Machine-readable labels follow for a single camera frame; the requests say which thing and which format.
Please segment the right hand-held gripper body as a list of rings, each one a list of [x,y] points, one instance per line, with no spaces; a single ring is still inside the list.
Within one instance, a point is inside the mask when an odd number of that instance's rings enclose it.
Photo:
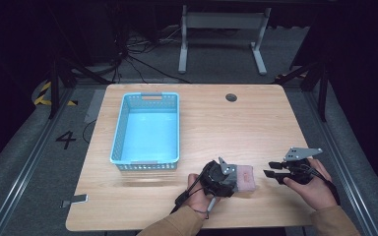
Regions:
[[[283,166],[290,171],[294,181],[308,184],[314,173],[309,158],[322,152],[320,148],[291,147],[283,158]]]

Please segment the person's right hand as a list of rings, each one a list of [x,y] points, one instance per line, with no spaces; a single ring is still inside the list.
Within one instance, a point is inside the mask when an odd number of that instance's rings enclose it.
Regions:
[[[306,185],[298,184],[287,177],[283,179],[283,182],[315,210],[335,207],[337,205],[337,201],[328,185],[319,177],[313,177]]]

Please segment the white metal desk frame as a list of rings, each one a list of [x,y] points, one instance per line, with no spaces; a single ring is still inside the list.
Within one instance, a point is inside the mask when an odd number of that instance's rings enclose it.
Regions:
[[[219,30],[255,30],[257,39],[250,43],[251,51],[260,75],[267,74],[267,69],[261,55],[261,44],[271,16],[272,9],[265,8],[260,13],[214,13],[193,12],[188,6],[182,7],[181,15],[181,47],[178,63],[178,73],[185,74],[188,55],[188,29],[219,29]]]

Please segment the blue plastic basket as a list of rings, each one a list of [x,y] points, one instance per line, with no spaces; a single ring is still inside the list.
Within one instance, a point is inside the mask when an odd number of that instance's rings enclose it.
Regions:
[[[110,162],[120,171],[169,170],[177,168],[179,156],[179,94],[125,93]]]

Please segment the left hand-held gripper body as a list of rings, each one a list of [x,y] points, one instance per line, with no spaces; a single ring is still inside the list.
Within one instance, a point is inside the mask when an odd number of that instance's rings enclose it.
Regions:
[[[235,164],[226,163],[221,157],[219,161],[210,161],[201,172],[200,183],[206,195],[221,197],[222,188],[233,188],[229,174],[235,169]]]

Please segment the black metal stand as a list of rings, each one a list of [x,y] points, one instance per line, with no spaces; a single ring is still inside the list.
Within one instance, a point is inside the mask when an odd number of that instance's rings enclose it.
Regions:
[[[55,117],[61,106],[59,95],[59,82],[62,82],[63,86],[68,89],[72,89],[77,83],[76,77],[72,72],[73,69],[79,71],[87,78],[90,78],[101,85],[110,85],[110,82],[108,80],[104,79],[103,77],[87,69],[85,66],[82,66],[71,59],[67,59],[64,57],[55,58],[51,63],[50,70],[51,111],[49,119]]]
[[[302,74],[304,74],[304,79],[300,84],[302,91],[311,92],[316,86],[319,86],[317,112],[320,119],[326,122],[326,99],[329,81],[326,62],[312,62],[286,75],[277,75],[272,85],[283,85],[294,78],[299,78]]]

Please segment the person's left hand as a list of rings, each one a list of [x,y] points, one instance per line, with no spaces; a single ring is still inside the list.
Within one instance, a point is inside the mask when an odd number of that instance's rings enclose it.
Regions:
[[[206,196],[202,185],[196,183],[198,175],[191,173],[188,175],[188,190],[190,197],[184,202],[191,207],[202,219],[207,219],[212,208],[219,202],[220,198]]]

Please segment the aluminium floor rail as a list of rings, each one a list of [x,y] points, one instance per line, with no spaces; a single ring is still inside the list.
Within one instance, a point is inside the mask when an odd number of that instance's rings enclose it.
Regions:
[[[361,192],[347,169],[347,165],[339,147],[337,146],[337,143],[335,142],[334,136],[332,135],[328,124],[323,122],[320,117],[316,99],[311,92],[305,92],[303,96],[311,109],[312,117],[316,121],[319,131],[324,137],[332,163],[339,175],[342,185],[345,188],[348,201],[350,202],[357,219],[362,226],[364,234],[366,236],[378,236],[378,227],[376,226],[369,209],[363,200]]]
[[[61,105],[52,118],[50,108],[37,108],[0,153],[0,235],[42,158],[44,147],[73,91],[65,88],[61,92]]]

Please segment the small grey tape piece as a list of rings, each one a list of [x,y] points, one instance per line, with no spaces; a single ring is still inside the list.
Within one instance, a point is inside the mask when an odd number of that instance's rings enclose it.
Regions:
[[[88,195],[87,194],[81,194],[77,196],[73,196],[70,200],[64,200],[61,202],[61,208],[69,207],[72,204],[81,204],[86,203],[88,201]]]

